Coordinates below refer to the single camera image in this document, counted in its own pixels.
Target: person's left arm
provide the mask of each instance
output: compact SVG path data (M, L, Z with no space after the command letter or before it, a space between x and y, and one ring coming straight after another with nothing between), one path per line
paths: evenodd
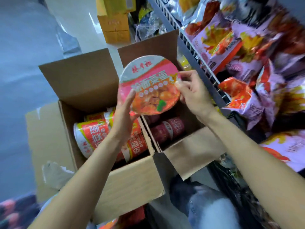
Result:
M122 103L118 95L115 122L108 136L29 228L86 228L116 157L130 137L133 121L138 117L129 115L134 97L135 91L131 91Z

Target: round lid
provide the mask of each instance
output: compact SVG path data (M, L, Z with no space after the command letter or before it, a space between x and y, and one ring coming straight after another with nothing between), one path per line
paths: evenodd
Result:
M162 56L143 56L131 61L120 77L120 94L125 101L136 91L131 109L137 114L156 115L172 108L180 97L175 81L181 80L176 66Z

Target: person's right hand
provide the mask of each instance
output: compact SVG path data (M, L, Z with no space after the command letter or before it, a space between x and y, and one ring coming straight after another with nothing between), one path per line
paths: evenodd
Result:
M204 123L211 114L217 112L209 92L196 70L182 71L180 75L183 81L178 80L175 83L181 92L180 100L185 102L190 111Z

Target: person's left hand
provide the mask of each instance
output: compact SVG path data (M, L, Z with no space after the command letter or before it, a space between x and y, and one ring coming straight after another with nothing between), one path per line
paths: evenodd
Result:
M132 89L128 94L124 103L122 101L119 91L117 94L115 120L113 121L113 127L110 132L112 132L114 136L120 140L122 145L124 145L127 142L127 140L130 138L132 133L133 122L135 121L136 118L140 116L137 114L131 116L129 114L130 106L135 98L135 94L136 94L135 90Z

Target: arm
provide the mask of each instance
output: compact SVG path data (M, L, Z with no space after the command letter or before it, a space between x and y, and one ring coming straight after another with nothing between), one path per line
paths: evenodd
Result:
M191 78L176 84L182 93L181 100L223 142L265 210L282 229L304 228L304 179L220 115L196 71L181 75Z
M130 117L131 92L124 104L118 96L115 123L92 156L62 188L29 228L86 228L120 148L127 142L136 116Z

